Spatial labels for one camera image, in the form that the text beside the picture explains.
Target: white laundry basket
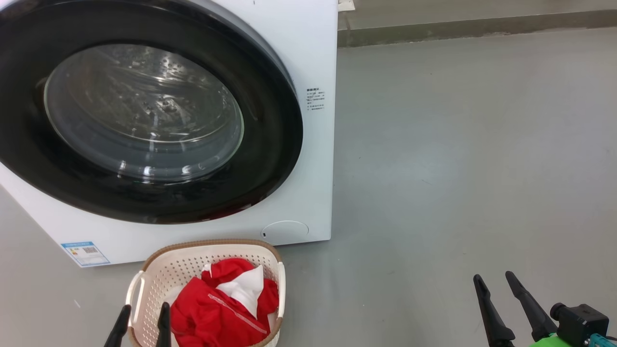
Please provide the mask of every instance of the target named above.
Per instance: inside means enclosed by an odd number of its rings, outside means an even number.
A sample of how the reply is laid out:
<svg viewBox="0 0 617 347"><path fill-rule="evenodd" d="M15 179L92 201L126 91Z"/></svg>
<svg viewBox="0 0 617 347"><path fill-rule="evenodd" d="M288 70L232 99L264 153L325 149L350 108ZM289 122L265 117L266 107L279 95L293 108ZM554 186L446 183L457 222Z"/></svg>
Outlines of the white laundry basket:
<svg viewBox="0 0 617 347"><path fill-rule="evenodd" d="M274 247L255 240L180 243L151 255L131 281L126 293L126 303L133 304L133 295L139 286L137 303L133 306L134 313L128 323L128 335L133 346L156 346L160 307L172 288L187 284L195 276L200 277L204 264L229 258L243 258L255 266L263 265L264 277L278 284L276 323L265 340L251 347L276 346L285 311L285 268ZM172 344L177 346L173 337Z"/></svg>

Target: gray floor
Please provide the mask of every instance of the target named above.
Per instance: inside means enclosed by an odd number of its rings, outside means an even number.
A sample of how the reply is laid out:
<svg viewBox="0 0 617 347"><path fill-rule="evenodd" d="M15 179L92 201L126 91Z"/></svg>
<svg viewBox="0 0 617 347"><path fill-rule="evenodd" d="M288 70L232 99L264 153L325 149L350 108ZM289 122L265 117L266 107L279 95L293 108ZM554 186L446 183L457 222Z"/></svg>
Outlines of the gray floor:
<svg viewBox="0 0 617 347"><path fill-rule="evenodd" d="M617 319L616 39L340 51L333 239L280 248L280 346L486 346L476 273L526 346L506 270ZM101 346L140 264L78 269L0 195L1 344Z"/></svg>

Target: energy label sticker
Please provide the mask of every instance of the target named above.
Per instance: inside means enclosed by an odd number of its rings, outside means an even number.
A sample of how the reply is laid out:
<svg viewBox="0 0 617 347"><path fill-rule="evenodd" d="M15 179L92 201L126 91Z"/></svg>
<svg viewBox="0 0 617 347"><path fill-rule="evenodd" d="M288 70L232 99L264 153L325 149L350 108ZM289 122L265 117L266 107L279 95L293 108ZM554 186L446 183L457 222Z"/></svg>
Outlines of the energy label sticker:
<svg viewBox="0 0 617 347"><path fill-rule="evenodd" d="M110 264L107 258L92 242L62 243L61 246L81 266Z"/></svg>

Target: brown basket rim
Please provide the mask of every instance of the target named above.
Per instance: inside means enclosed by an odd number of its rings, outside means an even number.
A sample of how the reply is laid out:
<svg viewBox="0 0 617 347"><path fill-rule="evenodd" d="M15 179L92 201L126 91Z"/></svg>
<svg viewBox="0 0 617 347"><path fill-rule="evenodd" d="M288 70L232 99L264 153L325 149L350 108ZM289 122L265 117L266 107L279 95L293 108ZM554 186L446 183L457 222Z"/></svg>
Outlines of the brown basket rim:
<svg viewBox="0 0 617 347"><path fill-rule="evenodd" d="M270 252L272 252L272 254L274 254L274 257L276 258L276 260L278 262L282 262L281 255L278 253L276 248L274 248L271 244L269 244L267 242L259 241L259 240L245 240L245 239L240 239L240 238L222 238L222 239L217 239L217 240L204 240L204 241L192 241L192 242L177 243L175 245L170 245L170 246L167 246L167 247L163 247L163 248L159 249L158 251L152 253L152 255L150 257L148 257L148 259L146 259L146 261L144 262L144 265L141 268L141 270L143 272L145 272L148 269L148 267L150 266L150 264L152 264L154 259L158 258L163 253L167 253L167 252L171 252L171 251L175 251L177 249L183 249L183 248L192 248L192 247L200 247L200 246L214 246L214 245L254 245L254 246L261 246L261 247L267 248ZM265 347L267 344L269 344L272 341L272 339L274 339L276 334L278 334L278 332L281 330L281 325L282 324L283 324L283 318L282 317L278 317L276 319L275 324L274 324L274 328L272 329L270 334L265 339L263 339L263 341L261 341L260 343L257 343L256 345L252 345L252 346L248 346L248 347ZM128 339L131 341L131 343L133 344L134 347L143 347L137 341L137 336L135 335L135 329L133 327L128 327Z"/></svg>

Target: washing machine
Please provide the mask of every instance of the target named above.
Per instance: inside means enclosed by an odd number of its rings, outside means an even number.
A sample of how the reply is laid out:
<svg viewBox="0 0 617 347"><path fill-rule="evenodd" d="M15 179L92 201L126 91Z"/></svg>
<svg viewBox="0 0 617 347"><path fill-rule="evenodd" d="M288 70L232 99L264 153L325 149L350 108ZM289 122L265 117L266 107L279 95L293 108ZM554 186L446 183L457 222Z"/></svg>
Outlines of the washing machine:
<svg viewBox="0 0 617 347"><path fill-rule="evenodd" d="M0 8L0 184L80 267L330 239L336 0Z"/></svg>

